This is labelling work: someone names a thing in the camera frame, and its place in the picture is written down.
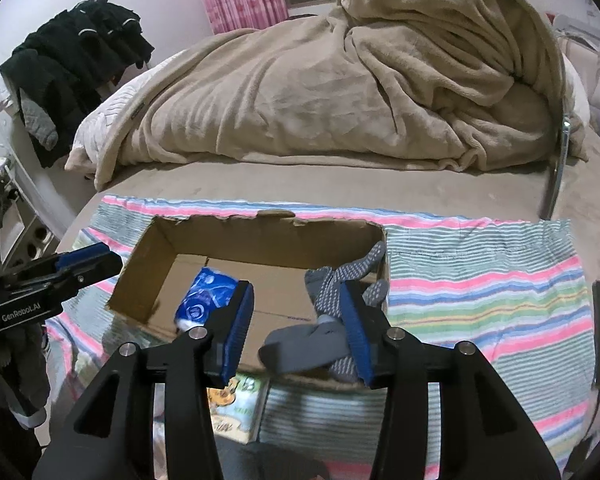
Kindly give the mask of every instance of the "brown fleece blanket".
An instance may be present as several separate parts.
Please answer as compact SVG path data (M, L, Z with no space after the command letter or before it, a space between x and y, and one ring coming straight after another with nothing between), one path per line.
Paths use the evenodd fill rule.
M236 30L158 71L97 160L494 170L546 159L564 65L525 0L337 0L328 16ZM571 153L584 155L574 136Z

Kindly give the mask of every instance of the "blue packet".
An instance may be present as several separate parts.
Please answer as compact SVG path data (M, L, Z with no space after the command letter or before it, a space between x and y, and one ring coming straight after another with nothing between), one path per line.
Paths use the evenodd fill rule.
M175 323L183 332L202 326L216 309L229 304L238 280L218 270L202 267L193 280L180 306L176 310Z

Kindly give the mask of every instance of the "cardboard box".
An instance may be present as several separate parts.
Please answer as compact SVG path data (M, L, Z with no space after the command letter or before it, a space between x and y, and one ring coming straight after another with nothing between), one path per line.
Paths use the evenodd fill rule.
M272 330L315 322L304 272L364 256L384 231L360 220L301 220L292 212L256 217L155 217L123 269L107 306L154 335L176 336L175 311L203 266L253 283L255 309L240 369L262 370L258 349ZM386 278L381 262L377 276Z

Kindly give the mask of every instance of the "striped bed sheet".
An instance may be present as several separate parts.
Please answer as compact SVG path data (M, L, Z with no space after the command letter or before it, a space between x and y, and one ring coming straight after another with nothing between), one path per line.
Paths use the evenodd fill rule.
M568 221L443 218L297 203L184 202L103 197L74 248L103 241L126 261L153 216L254 216L282 208L298 218L364 219L387 234L387 316L420 340L472 340L532 419L560 470L582 434L595 355L584 273ZM161 342L106 310L116 278L80 291L47 321L52 431L122 342ZM272 380L259 439L324 460L333 478L366 479L385 392L327 392ZM438 476L440 397L429 389L427 479Z

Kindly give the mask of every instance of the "mattress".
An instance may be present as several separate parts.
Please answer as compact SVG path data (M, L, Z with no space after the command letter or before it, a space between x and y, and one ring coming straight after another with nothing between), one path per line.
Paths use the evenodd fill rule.
M554 218L571 220L574 245L590 286L594 280L600 280L600 138L587 136L586 149L589 162L572 162L566 168ZM542 166L469 174L270 166L210 157L184 166L159 164L127 168L106 193L168 200L298 202L537 221L547 181L545 173ZM59 251L70 250L102 197L103 194L94 196L80 213L64 236ZM596 393L592 392L583 436L595 405ZM590 432L600 434L600 408Z

